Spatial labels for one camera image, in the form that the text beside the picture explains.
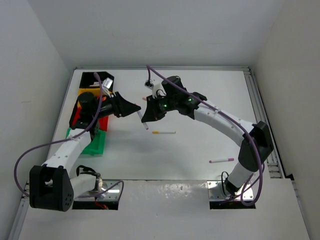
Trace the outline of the white eraser block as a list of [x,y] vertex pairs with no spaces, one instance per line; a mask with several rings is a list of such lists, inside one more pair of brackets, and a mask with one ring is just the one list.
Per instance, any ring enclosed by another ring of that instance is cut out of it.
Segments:
[[95,81],[93,84],[91,84],[89,86],[90,88],[99,88],[100,87],[100,83],[98,81]]

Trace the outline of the white pen purple cap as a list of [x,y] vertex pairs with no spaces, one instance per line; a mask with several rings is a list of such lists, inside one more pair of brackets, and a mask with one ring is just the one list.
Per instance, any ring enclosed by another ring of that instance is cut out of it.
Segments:
[[233,162],[235,159],[234,158],[222,158],[222,159],[214,159],[214,160],[209,160],[208,162],[210,164],[214,163],[225,163],[225,162]]

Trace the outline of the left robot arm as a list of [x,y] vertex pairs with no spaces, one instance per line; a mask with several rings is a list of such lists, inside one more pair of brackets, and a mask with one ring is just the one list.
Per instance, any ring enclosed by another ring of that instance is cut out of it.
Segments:
[[90,192],[94,198],[103,194],[98,172],[80,165],[76,176],[71,178],[71,170],[83,150],[96,138],[100,118],[109,115],[124,118],[141,110],[119,92],[106,99],[84,92],[77,97],[76,103],[80,104],[81,111],[67,138],[61,140],[61,146],[48,160],[33,166],[29,172],[29,204],[32,208],[66,212],[74,199],[88,198]]

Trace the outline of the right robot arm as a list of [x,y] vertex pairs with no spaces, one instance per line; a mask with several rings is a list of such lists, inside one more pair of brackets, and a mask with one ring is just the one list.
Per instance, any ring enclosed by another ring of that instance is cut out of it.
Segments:
[[178,111],[183,116],[216,129],[240,147],[238,163],[223,184],[231,196],[235,196],[250,175],[259,170],[258,164],[263,164],[274,150],[265,122],[242,120],[219,110],[198,92],[187,94],[178,76],[170,76],[162,81],[148,79],[144,85],[151,90],[151,95],[146,97],[147,106],[141,119],[143,123],[159,121],[166,113]]

